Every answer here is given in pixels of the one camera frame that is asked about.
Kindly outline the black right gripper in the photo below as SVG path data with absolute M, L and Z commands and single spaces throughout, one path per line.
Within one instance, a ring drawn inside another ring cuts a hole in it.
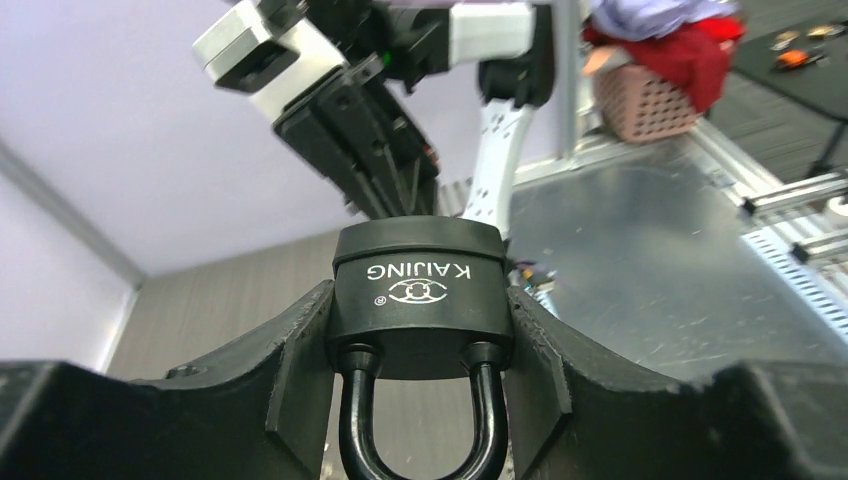
M 433 215 L 438 156 L 384 84 L 376 54 L 322 77 L 289 104 L 275 134 L 370 219 Z

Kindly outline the black Kaijing padlock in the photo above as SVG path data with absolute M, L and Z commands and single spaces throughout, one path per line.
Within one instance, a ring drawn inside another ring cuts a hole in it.
M 456 479 L 494 479 L 508 451 L 502 373 L 514 346 L 499 230 L 445 216 L 344 228 L 333 259 L 327 354 L 343 380 L 339 448 L 352 479 L 391 479 L 374 439 L 378 379 L 467 378 L 473 440 Z

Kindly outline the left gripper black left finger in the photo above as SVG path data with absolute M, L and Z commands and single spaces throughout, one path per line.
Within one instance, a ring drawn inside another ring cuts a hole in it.
M 333 285 L 157 380 L 63 361 L 1 365 L 5 479 L 316 479 Z

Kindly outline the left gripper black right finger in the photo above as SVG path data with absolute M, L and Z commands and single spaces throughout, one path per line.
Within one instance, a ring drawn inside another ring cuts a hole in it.
M 740 361 L 680 381 L 508 290 L 505 375 L 519 479 L 843 479 L 847 370 Z

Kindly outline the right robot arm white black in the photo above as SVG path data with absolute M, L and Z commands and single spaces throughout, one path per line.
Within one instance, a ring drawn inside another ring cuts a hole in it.
M 438 152 L 390 84 L 411 94 L 473 66 L 480 114 L 461 215 L 510 237 L 515 170 L 555 81 L 549 4 L 283 1 L 262 14 L 275 134 L 369 219 L 437 211 Z

